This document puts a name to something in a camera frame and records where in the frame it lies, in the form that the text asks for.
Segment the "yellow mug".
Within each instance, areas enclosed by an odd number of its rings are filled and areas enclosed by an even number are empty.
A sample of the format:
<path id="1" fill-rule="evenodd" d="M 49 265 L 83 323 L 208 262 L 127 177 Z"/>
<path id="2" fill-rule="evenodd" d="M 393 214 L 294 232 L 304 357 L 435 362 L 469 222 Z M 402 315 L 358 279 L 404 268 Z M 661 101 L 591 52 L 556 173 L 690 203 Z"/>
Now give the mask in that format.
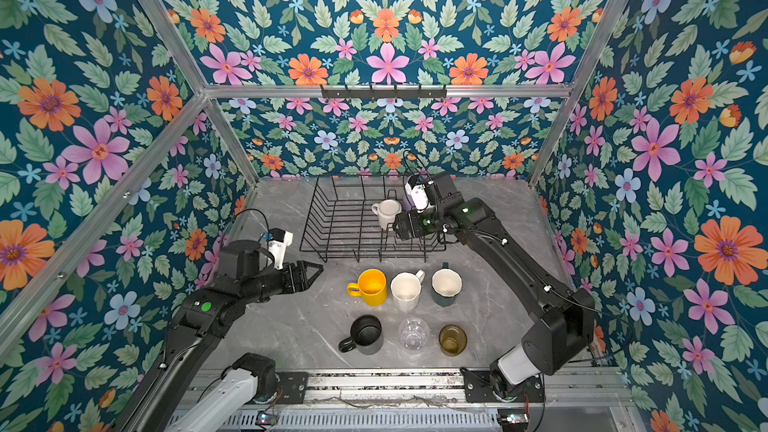
<path id="1" fill-rule="evenodd" d="M 347 293 L 351 297 L 361 298 L 370 307 L 381 306 L 388 297 L 387 278 L 378 269 L 365 270 L 355 283 L 347 285 Z"/>

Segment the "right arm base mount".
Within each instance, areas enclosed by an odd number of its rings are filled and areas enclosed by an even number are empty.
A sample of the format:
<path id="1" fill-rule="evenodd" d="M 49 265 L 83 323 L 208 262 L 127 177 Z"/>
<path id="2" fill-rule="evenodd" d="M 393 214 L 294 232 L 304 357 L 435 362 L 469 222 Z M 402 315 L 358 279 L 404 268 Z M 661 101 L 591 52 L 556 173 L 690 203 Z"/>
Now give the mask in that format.
<path id="1" fill-rule="evenodd" d="M 461 367 L 465 400 L 469 403 L 543 403 L 545 386 L 534 375 L 519 384 L 511 384 L 496 370 Z"/>

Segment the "white mug red inside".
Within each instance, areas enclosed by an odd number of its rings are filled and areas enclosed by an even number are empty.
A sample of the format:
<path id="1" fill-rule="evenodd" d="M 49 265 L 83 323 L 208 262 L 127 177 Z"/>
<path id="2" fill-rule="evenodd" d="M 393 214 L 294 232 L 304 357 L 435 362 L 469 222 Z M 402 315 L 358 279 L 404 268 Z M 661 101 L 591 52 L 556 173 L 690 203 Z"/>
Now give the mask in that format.
<path id="1" fill-rule="evenodd" d="M 371 211 L 376 215 L 381 230 L 388 231 L 393 228 L 397 215 L 402 212 L 402 205 L 398 200 L 386 199 L 372 204 Z"/>

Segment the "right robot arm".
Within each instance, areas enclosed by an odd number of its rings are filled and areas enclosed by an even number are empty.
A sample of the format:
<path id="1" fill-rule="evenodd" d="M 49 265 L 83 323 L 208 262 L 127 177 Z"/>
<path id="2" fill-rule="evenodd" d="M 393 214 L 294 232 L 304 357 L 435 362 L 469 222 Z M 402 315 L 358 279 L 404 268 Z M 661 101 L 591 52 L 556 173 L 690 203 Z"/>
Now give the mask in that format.
<path id="1" fill-rule="evenodd" d="M 554 374 L 588 348 L 597 314 L 592 295 L 571 290 L 534 260 L 483 200 L 464 199 L 446 172 L 414 174 L 404 190 L 411 208 L 396 215 L 398 237 L 455 236 L 491 266 L 533 320 L 520 344 L 489 367 L 496 396 L 518 396 L 528 379 Z"/>

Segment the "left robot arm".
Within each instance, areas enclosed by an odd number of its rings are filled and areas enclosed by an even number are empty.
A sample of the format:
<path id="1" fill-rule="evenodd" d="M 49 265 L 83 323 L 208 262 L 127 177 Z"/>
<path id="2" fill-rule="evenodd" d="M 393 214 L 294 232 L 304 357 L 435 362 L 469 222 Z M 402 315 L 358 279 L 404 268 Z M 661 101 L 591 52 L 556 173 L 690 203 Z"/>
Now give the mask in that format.
<path id="1" fill-rule="evenodd" d="M 324 271 L 298 260 L 277 265 L 257 241 L 238 240 L 220 249 L 217 274 L 188 296 L 174 314 L 162 350 L 124 407 L 116 431 L 161 431 L 188 386 L 250 303 L 308 290 Z"/>

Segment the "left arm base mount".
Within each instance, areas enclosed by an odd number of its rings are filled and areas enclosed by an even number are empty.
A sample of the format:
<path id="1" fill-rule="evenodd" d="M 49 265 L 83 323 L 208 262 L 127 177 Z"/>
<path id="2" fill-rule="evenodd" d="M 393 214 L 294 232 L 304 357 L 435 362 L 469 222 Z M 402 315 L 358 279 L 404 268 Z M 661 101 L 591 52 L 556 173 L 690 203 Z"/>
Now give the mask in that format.
<path id="1" fill-rule="evenodd" d="M 275 390 L 268 395 L 269 405 L 301 405 L 308 391 L 309 374 L 299 371 L 277 371 Z"/>

